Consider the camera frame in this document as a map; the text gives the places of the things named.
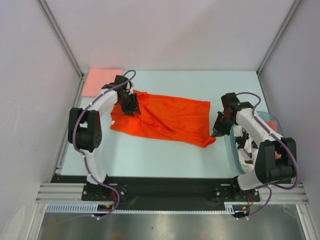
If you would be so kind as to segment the orange polo t-shirt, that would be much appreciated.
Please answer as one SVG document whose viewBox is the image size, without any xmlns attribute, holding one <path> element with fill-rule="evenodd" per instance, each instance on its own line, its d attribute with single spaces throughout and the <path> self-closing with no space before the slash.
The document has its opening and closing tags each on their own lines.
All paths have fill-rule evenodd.
<svg viewBox="0 0 320 240">
<path fill-rule="evenodd" d="M 213 144 L 215 137 L 210 131 L 209 101 L 176 96 L 137 94 L 140 114 L 125 115 L 116 104 L 111 113 L 111 130 L 136 137 L 166 141 L 178 141 L 202 148 Z"/>
</svg>

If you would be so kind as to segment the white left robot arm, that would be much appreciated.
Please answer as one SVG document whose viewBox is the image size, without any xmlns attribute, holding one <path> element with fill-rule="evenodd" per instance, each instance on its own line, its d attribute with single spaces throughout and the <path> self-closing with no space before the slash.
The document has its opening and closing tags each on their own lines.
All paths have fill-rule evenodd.
<svg viewBox="0 0 320 240">
<path fill-rule="evenodd" d="M 107 173 L 97 154 L 103 140 L 101 117 L 114 106 L 119 106 L 125 116 L 141 114 L 138 94 L 132 83 L 135 76 L 135 70 L 116 75 L 114 82 L 105 84 L 85 108 L 73 107 L 69 111 L 68 142 L 81 154 L 87 171 L 86 180 L 95 185 L 93 194 L 100 200 L 107 199 L 111 193 L 111 188 L 105 184 Z"/>
</svg>

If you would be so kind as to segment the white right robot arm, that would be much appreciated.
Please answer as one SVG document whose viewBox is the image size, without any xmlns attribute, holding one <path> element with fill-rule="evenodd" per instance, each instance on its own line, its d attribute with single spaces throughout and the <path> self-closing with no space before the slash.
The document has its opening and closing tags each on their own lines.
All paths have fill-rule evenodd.
<svg viewBox="0 0 320 240">
<path fill-rule="evenodd" d="M 235 92 L 221 97 L 223 111 L 217 113 L 212 137 L 230 135 L 232 127 L 241 126 L 258 147 L 254 169 L 237 176 L 236 185 L 230 188 L 231 196 L 242 201 L 249 190 L 270 185 L 283 190 L 293 190 L 300 183 L 297 165 L 297 146 L 291 137 L 283 137 L 274 131 L 258 115 L 256 105 L 241 102 Z"/>
</svg>

